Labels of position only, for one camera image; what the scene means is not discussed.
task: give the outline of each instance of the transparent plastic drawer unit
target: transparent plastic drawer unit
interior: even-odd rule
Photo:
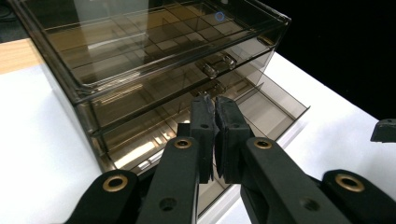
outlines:
[[[277,139],[306,110],[263,70],[290,19],[255,0],[14,0],[49,81],[104,171],[144,175],[190,102],[207,92],[240,106]],[[201,186],[202,212],[227,186]]]

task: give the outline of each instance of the black background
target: black background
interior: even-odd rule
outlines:
[[[396,118],[393,1],[262,2],[291,17],[280,55],[373,117]]]

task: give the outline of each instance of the screw hole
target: screw hole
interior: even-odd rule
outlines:
[[[304,198],[300,200],[300,205],[308,211],[316,212],[319,210],[320,206],[317,202],[312,199]]]
[[[174,198],[165,198],[160,201],[160,208],[164,212],[172,211],[176,207],[176,200]]]
[[[270,142],[267,142],[263,139],[258,139],[254,142],[254,145],[256,147],[262,148],[262,149],[267,149],[267,148],[271,148],[272,144]]]
[[[120,179],[120,178],[115,178],[115,179],[110,180],[110,182],[108,182],[108,185],[109,185],[111,188],[114,188],[114,187],[116,187],[116,186],[121,185],[122,182],[123,182],[122,179]]]
[[[182,141],[178,141],[177,144],[178,144],[180,147],[184,147],[184,146],[188,145],[189,143],[188,143],[187,141],[182,140]]]
[[[362,192],[364,191],[364,185],[352,175],[344,175],[339,174],[335,177],[335,182],[344,189],[354,191],[354,192]]]
[[[354,180],[351,179],[342,179],[341,180],[345,185],[348,185],[352,188],[356,188],[358,186],[358,183],[356,183]]]
[[[191,146],[191,141],[188,139],[179,139],[174,143],[174,146],[177,148],[188,148]]]
[[[128,178],[125,175],[112,175],[103,183],[103,189],[107,192],[117,192],[122,190],[128,184]]]

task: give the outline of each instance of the brass ring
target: brass ring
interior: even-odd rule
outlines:
[[[358,193],[364,191],[363,183],[361,183],[359,179],[352,175],[339,174],[335,177],[335,182],[337,182],[339,186],[350,191]]]
[[[189,148],[192,145],[192,142],[189,139],[181,138],[175,141],[174,146],[180,149]]]
[[[267,142],[263,139],[257,139],[256,141],[254,141],[254,146],[261,149],[268,149],[272,147],[272,143]]]
[[[103,189],[107,192],[117,192],[119,190],[124,189],[127,184],[128,184],[128,178],[125,175],[112,175],[107,178],[105,183],[103,183]]]

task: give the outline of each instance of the wooden surface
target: wooden surface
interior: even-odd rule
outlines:
[[[0,75],[43,62],[31,39],[0,44]]]

